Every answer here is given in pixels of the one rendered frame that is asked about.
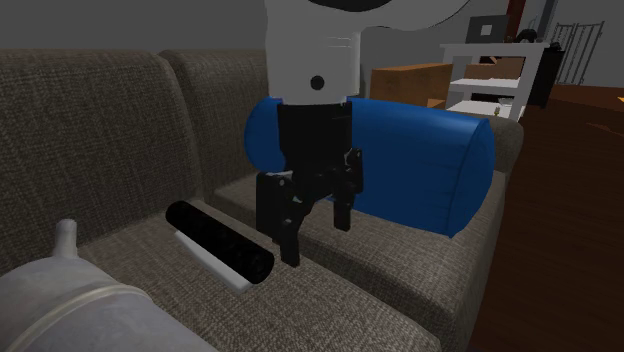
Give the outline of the blue bolster cushion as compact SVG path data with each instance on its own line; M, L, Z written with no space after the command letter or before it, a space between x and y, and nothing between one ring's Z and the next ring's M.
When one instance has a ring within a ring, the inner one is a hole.
M484 119L362 98L352 104L352 145L362 150L363 191L352 210L448 237L481 207L495 164ZM260 101L247 119L244 146L260 172L281 172L277 105Z

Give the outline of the grey-brown fabric sofa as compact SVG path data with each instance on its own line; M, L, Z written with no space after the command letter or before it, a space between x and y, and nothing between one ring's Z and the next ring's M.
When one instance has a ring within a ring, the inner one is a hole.
M465 352L503 216L520 124L492 118L489 192L454 237L319 202L298 268L236 294L176 241L184 199L262 246L243 148L267 93L260 50L0 49L0 275L78 224L82 258L140 288L219 352Z

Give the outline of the white shelf unit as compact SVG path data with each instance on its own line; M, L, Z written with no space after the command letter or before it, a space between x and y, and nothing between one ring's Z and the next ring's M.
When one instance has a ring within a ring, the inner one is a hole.
M503 36L508 22L507 15L471 17L463 44L441 44L443 62L452 64L455 57L470 57L477 64L482 56L522 57L524 65L516 79L460 78L450 82L450 92L462 92L463 99L449 106L448 110L469 115L498 116L518 122L523 115L548 43L504 43ZM503 95L512 98L505 105L495 102L473 101L472 94Z

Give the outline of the black box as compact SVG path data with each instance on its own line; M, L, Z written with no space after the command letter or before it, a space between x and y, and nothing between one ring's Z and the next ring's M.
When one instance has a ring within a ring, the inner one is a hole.
M565 51L559 42L552 42L543 52L533 86L528 98L529 105L545 108L558 76Z

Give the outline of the black cylinder with white base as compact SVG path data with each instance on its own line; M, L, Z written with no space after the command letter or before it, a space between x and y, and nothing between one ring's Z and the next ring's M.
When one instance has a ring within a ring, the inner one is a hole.
M165 219L187 252L237 294L262 283L273 270L270 251L186 201L172 203Z

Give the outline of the brown wooden chest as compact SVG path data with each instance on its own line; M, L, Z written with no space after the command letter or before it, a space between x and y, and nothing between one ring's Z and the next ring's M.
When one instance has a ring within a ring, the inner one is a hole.
M453 65L428 63L372 70L370 98L444 109Z

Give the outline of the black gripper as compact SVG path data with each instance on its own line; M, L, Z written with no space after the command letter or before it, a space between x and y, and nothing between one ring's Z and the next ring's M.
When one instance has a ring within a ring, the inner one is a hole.
M298 232L315 202L333 200L333 226L348 232L363 191L362 150L352 148L352 104L277 105L285 169L256 176L256 229L279 246L283 263L300 264Z

